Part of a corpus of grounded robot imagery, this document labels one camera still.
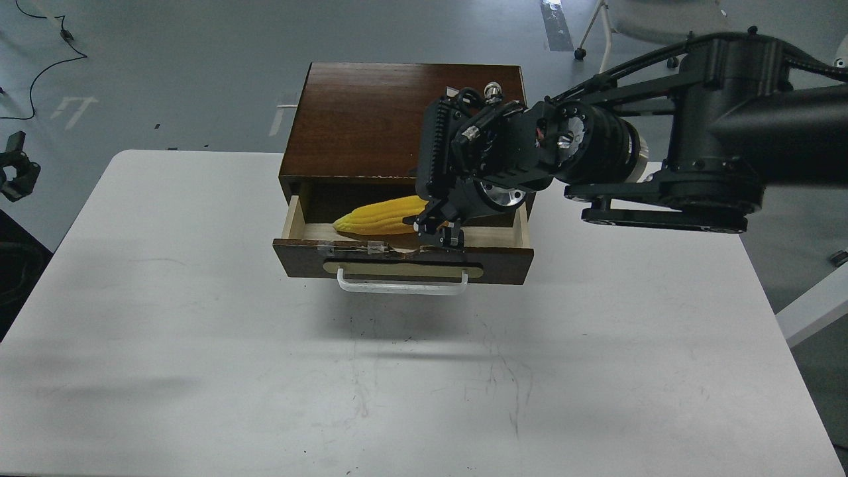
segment wooden drawer cabinet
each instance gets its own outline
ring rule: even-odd
[[[288,215],[274,249],[290,277],[524,283],[533,259],[527,205],[463,227],[466,249],[420,245],[414,234],[339,234],[332,222],[360,205],[415,194],[421,119],[446,87],[524,100],[521,70],[501,65],[313,63],[280,167]]]

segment yellow corn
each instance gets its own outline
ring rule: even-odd
[[[414,232],[411,225],[402,222],[404,217],[417,216],[427,201],[417,195],[363,205],[332,223],[339,232],[359,235],[394,235]]]

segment black clamp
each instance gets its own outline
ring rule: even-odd
[[[24,152],[25,138],[26,134],[23,131],[12,134],[8,137],[6,152],[0,153],[0,193],[12,202],[32,194],[38,174],[42,171],[41,166],[30,161]],[[4,167],[14,169],[14,179],[7,180]]]

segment drawer handle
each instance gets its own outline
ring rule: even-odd
[[[368,280],[349,281],[344,277],[344,268],[336,270],[338,286],[345,291],[358,293],[400,293],[406,295],[459,295],[468,287],[468,272],[462,271],[459,283],[444,285],[436,283],[399,283]]]

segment gray floor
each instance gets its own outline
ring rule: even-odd
[[[52,250],[121,150],[282,152],[292,115],[287,112],[276,129],[275,106],[296,100],[310,61],[520,65],[527,97],[536,100],[595,73],[603,48],[598,29],[583,63],[575,63],[570,52],[550,51],[538,0],[40,3],[68,15],[65,26],[77,38],[75,45],[91,58],[57,66],[39,80],[36,119],[0,120],[2,137],[27,132],[26,151],[42,165],[36,192],[15,204],[0,202],[0,208]],[[563,3],[576,43],[594,1]],[[29,0],[21,5],[38,12]],[[848,0],[724,0],[722,7],[734,29],[758,25],[761,33],[828,62],[848,32]],[[611,65],[654,48],[616,36]],[[0,3],[0,87],[7,91],[0,96],[0,113],[28,114],[32,77],[72,55],[50,22],[24,16],[14,3]],[[657,66],[638,78],[665,74]],[[793,81],[796,87],[830,84],[805,75]],[[82,101],[70,99],[57,111],[65,98],[94,100],[73,122]],[[667,118],[636,122],[654,160],[662,159],[668,125]],[[168,171],[151,170],[138,178],[139,200],[156,194],[157,177],[164,174]],[[775,311],[833,271],[826,257],[848,246],[847,216],[846,191],[768,191],[764,210],[750,218],[743,240]],[[838,350],[821,349],[845,348],[845,322],[817,337],[823,348],[805,344],[796,350],[799,362],[827,362],[802,370],[844,375],[844,365],[833,363]],[[841,421],[831,427],[844,429],[845,388],[835,396],[828,409],[839,411],[829,416]]]

